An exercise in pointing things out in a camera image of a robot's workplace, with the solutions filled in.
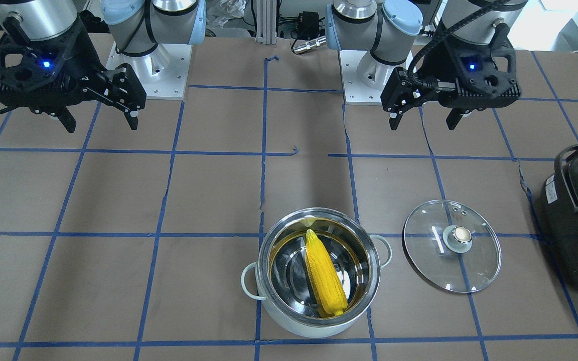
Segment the pot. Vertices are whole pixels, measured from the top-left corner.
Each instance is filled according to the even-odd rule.
[[[330,253],[349,306],[338,316],[324,313],[315,300],[305,266],[305,232],[313,229]],[[385,244],[387,261],[379,264],[373,240]],[[287,215],[264,238],[256,262],[242,271],[242,290],[261,301],[280,326],[299,336],[329,337],[348,329],[369,307],[380,269],[392,259],[392,248],[379,235],[368,235],[343,213],[307,208]],[[255,270],[257,293],[247,290],[245,275]]]

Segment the light blue plastic cover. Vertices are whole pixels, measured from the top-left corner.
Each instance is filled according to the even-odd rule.
[[[325,28],[325,35],[327,37],[327,47],[331,50],[342,50],[340,42],[338,41],[338,34],[336,34],[336,24],[333,21],[333,12],[331,11],[331,4],[327,5],[327,27]]]
[[[392,25],[405,34],[415,36],[420,32],[422,13],[408,0],[385,0],[383,14]]]
[[[198,10],[195,13],[195,23],[193,30],[191,30],[191,38],[189,44],[201,44],[204,41],[204,33],[206,29],[207,20],[207,4],[205,0],[198,0]]]
[[[101,0],[101,12],[108,25],[117,25],[133,16],[145,0]]]

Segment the white handle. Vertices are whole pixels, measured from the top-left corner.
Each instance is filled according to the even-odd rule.
[[[258,301],[264,301],[266,300],[266,296],[259,296],[259,295],[254,295],[251,292],[248,292],[247,290],[247,285],[245,285],[245,276],[247,276],[247,272],[250,269],[255,269],[255,266],[257,266],[257,262],[251,263],[250,265],[248,265],[247,267],[245,267],[244,270],[242,270],[242,276],[240,276],[240,285],[242,286],[242,290],[247,293],[247,295],[249,297],[251,297],[252,299],[257,299]]]
[[[389,242],[383,236],[369,235],[369,237],[372,240],[379,240],[379,241],[383,242],[385,244],[385,247],[387,247],[387,261],[385,261],[385,263],[380,265],[380,268],[382,269],[392,261],[392,246],[389,244]]]

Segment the corn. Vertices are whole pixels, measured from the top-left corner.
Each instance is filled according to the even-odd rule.
[[[330,315],[342,315],[347,297],[336,274],[329,252],[311,229],[307,229],[307,275],[316,301]]]

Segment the white label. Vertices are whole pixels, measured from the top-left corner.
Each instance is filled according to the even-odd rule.
[[[548,178],[548,181],[545,185],[545,196],[548,198],[548,204],[553,203],[559,197],[557,197],[557,191],[554,189],[554,174]]]

